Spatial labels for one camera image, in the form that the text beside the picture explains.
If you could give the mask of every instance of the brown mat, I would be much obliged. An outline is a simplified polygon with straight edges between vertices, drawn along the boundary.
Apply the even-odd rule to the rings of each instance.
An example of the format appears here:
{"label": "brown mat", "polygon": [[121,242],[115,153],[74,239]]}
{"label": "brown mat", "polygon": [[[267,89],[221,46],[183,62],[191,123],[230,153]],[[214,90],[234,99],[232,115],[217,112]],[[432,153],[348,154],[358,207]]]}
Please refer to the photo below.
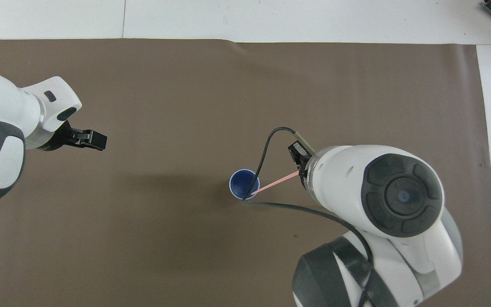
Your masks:
{"label": "brown mat", "polygon": [[[491,306],[491,169],[469,45],[0,41],[0,74],[62,76],[76,128],[107,150],[31,150],[0,200],[0,307],[294,306],[300,256],[345,232],[242,206],[228,191],[267,134],[313,146],[385,144],[440,175],[462,276],[423,306]],[[277,134],[261,182],[294,170]],[[259,194],[319,208],[298,179]]]}

